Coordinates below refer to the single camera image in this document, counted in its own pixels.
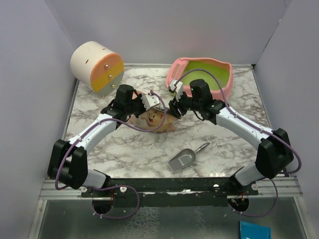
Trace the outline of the cat litter paper bag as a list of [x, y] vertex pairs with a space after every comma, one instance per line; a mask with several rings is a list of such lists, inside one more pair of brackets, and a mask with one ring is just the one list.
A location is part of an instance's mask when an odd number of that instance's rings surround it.
[[[144, 112], [143, 114], [141, 114], [138, 118], [136, 118], [135, 116], [132, 116], [129, 119], [129, 123], [141, 129], [151, 130], [160, 125], [163, 117], [164, 117], [164, 113], [150, 109]], [[161, 127], [155, 130], [155, 132], [163, 133], [163, 132], [175, 131], [176, 127], [174, 123], [176, 121], [177, 121], [176, 117], [170, 114], [166, 114], [164, 123], [161, 125]]]

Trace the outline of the metal litter scoop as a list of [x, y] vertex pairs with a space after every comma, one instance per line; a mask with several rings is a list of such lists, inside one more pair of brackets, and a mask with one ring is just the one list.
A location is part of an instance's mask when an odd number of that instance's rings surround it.
[[189, 167], [196, 161], [196, 156], [199, 152], [204, 150], [210, 145], [207, 142], [201, 145], [198, 149], [192, 150], [190, 148], [183, 149], [177, 155], [175, 155], [169, 162], [168, 165], [173, 172]]

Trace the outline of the metal ruler bag clip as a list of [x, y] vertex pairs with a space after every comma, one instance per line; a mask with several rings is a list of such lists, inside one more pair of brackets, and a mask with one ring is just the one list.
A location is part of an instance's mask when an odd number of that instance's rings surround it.
[[159, 111], [159, 112], [162, 112], [162, 113], [164, 113], [164, 112], [168, 113], [170, 108], [153, 107], [152, 110], [156, 110], [156, 111]]

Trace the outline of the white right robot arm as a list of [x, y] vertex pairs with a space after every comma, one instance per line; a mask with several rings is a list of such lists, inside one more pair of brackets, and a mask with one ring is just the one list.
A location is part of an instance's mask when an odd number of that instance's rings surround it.
[[169, 91], [175, 93], [174, 99], [169, 103], [169, 112], [172, 115], [181, 118], [192, 111], [201, 120], [232, 131], [257, 150], [255, 162], [232, 175], [229, 189], [233, 194], [240, 195], [254, 181], [273, 179], [292, 162], [294, 157], [289, 148], [289, 138], [283, 129], [263, 128], [236, 113], [224, 101], [213, 99], [209, 86], [203, 79], [193, 80], [190, 89], [191, 96], [188, 96], [183, 90], [183, 83], [172, 80], [169, 85]]

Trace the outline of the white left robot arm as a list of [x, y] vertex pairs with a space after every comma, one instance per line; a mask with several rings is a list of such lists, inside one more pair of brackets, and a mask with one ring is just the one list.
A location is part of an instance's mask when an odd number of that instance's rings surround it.
[[127, 124], [130, 116], [149, 110], [152, 99], [153, 95], [140, 94], [130, 85], [120, 85], [115, 98], [86, 129], [69, 140], [57, 140], [47, 171], [55, 180], [55, 188], [89, 187], [98, 196], [106, 196], [110, 191], [108, 176], [88, 168], [88, 155], [107, 135]]

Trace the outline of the pink green litter box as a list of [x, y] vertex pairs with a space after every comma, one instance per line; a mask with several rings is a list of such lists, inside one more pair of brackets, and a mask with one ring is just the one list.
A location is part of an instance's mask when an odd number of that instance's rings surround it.
[[225, 97], [227, 99], [230, 97], [233, 87], [233, 67], [230, 63], [213, 58], [178, 58], [169, 69], [166, 86], [168, 87], [173, 79], [178, 80], [187, 72], [190, 74], [185, 76], [181, 82], [188, 96], [192, 96], [190, 82], [203, 79], [209, 85], [214, 99], [223, 100], [219, 86], [222, 87]]

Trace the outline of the cream round cat scratcher drum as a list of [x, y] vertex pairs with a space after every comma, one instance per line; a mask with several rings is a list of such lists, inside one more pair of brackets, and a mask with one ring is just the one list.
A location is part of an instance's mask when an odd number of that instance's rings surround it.
[[119, 86], [124, 75], [122, 57], [95, 41], [86, 42], [74, 51], [70, 68], [77, 80], [100, 97]]

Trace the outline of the blue card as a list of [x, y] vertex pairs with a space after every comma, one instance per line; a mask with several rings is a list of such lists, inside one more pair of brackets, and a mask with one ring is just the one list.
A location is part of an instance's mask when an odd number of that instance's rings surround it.
[[241, 239], [271, 239], [271, 228], [240, 221]]

